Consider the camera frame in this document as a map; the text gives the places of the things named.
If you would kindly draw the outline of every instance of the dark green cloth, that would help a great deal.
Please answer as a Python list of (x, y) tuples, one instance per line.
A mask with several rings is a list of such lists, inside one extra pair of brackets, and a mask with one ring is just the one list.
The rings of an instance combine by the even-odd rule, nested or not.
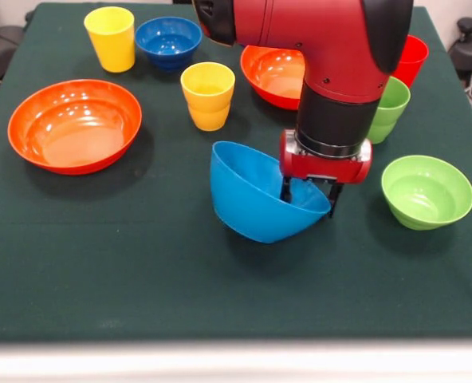
[[(195, 61), (226, 64), (237, 80), (226, 126), (200, 132), (178, 73), (160, 73), (141, 52), (126, 73), (101, 69), (83, 27), (99, 5), (40, 5), (0, 88), (0, 342), (472, 337), (472, 212), (437, 231), (410, 231), (380, 189), (385, 166), (409, 154), (448, 160), (472, 182), (472, 110), (424, 8), (411, 32), (431, 55), (366, 181), (344, 189), (333, 219), (262, 245), (214, 215), (210, 149), (235, 140), (277, 156), (294, 113), (254, 94), (239, 69), (241, 46), (204, 38)], [(123, 6), (136, 25), (195, 20), (191, 6)], [(90, 176), (27, 164), (6, 138), (11, 113), (40, 88), (83, 77), (138, 97), (136, 142)]]

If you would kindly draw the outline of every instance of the light blue bowl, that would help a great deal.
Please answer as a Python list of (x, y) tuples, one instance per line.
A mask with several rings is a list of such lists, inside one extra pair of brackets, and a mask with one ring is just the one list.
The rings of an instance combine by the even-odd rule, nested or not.
[(211, 198), (216, 215), (241, 235), (273, 243), (295, 235), (330, 211), (310, 181), (291, 181), (292, 203), (280, 200), (278, 161), (248, 146), (219, 141), (211, 152)]
[(200, 27), (185, 18), (153, 18), (135, 32), (135, 42), (147, 59), (166, 72), (189, 66), (202, 39)]

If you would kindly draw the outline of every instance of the cup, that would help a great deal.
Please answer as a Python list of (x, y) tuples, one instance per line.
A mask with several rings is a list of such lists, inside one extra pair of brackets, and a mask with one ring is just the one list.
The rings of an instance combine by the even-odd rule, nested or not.
[(181, 87), (197, 128), (213, 132), (226, 123), (235, 80), (234, 72), (218, 62), (200, 62), (183, 71)]
[(390, 77), (367, 135), (373, 144), (379, 144), (388, 137), (410, 102), (410, 98), (410, 89), (406, 84), (395, 77)]
[(399, 78), (410, 88), (428, 56), (429, 47), (427, 44), (419, 38), (408, 34), (403, 53), (399, 59), (399, 65), (392, 76)]
[(84, 26), (101, 67), (121, 73), (135, 64), (135, 37), (132, 12), (118, 6), (104, 6), (90, 12)]

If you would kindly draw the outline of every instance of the yellow cup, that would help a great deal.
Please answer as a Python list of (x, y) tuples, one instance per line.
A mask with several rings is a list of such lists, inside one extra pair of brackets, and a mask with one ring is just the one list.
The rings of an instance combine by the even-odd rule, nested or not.
[(104, 6), (84, 19), (101, 67), (120, 73), (135, 64), (135, 37), (132, 12), (118, 6)]
[(234, 72), (218, 62), (200, 62), (185, 69), (181, 87), (197, 128), (213, 132), (226, 123), (235, 80)]

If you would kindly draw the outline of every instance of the plastic bowl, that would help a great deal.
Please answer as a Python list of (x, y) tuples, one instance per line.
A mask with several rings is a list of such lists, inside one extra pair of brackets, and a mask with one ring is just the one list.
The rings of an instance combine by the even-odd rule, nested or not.
[(240, 65), (246, 80), (264, 100), (279, 108), (298, 110), (305, 74), (301, 52), (248, 45)]
[(158, 68), (172, 72), (187, 67), (203, 39), (203, 32), (185, 18), (153, 18), (135, 32), (136, 44)]
[(100, 80), (66, 81), (24, 100), (10, 118), (8, 138), (30, 163), (75, 176), (121, 158), (141, 120), (139, 102), (126, 89)]
[(331, 208), (326, 196), (310, 181), (293, 179), (292, 203), (281, 201), (278, 161), (234, 142), (213, 145), (210, 182), (216, 215), (237, 233), (261, 243), (295, 235)]
[(472, 208), (470, 181), (454, 166), (429, 156), (405, 156), (383, 171), (381, 186), (392, 214), (413, 230), (454, 223)]

